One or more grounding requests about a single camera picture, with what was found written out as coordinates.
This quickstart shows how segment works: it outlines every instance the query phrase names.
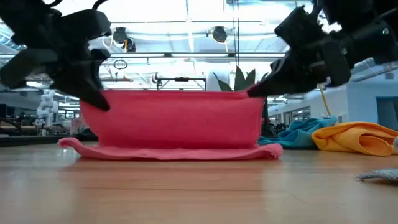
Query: wooden table surface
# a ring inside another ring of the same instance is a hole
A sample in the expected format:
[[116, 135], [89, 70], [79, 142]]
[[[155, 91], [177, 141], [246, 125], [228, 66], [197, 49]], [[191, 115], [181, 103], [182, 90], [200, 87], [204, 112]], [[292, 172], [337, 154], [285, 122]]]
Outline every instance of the wooden table surface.
[[280, 161], [112, 162], [0, 148], [0, 223], [398, 223], [398, 186], [356, 175], [398, 157], [285, 151]]

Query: green leaves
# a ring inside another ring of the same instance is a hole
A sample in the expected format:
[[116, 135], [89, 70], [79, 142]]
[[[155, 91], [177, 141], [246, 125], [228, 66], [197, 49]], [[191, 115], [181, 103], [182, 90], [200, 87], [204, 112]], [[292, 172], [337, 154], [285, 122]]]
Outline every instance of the green leaves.
[[218, 85], [220, 86], [221, 91], [232, 91], [231, 87], [227, 83], [218, 79], [218, 76], [216, 75], [216, 73], [213, 72], [213, 74], [218, 81]]
[[[225, 82], [218, 79], [217, 75], [213, 72], [214, 76], [218, 80], [218, 85], [220, 86], [221, 91], [232, 91], [232, 88]], [[256, 69], [253, 69], [248, 73], [245, 78], [242, 70], [237, 66], [235, 73], [235, 85], [233, 91], [245, 90], [249, 88], [249, 86], [254, 85], [256, 82]]]

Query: yellow towel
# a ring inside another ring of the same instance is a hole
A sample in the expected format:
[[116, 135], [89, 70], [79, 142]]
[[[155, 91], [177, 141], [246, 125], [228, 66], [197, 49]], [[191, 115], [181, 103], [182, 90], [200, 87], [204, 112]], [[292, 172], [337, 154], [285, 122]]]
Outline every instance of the yellow towel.
[[398, 154], [394, 138], [398, 131], [369, 122], [348, 122], [321, 128], [312, 134], [320, 150], [338, 152], [360, 152], [372, 156]]

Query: gray cloth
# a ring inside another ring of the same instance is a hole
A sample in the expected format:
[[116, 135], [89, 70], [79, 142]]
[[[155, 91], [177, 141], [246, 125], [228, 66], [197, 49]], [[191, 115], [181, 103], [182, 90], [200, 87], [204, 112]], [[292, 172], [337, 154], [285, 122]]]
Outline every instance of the gray cloth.
[[398, 181], [398, 169], [383, 169], [375, 170], [365, 174], [357, 176], [360, 180], [381, 178], [386, 180]]

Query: red towel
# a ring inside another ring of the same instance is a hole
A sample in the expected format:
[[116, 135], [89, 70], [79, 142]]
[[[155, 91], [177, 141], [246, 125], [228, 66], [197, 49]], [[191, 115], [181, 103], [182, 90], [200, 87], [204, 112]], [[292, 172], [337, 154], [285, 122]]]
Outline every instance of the red towel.
[[98, 159], [277, 159], [279, 145], [259, 147], [262, 98], [245, 91], [104, 90], [111, 109], [85, 102], [80, 110], [98, 147], [66, 138], [82, 156]]

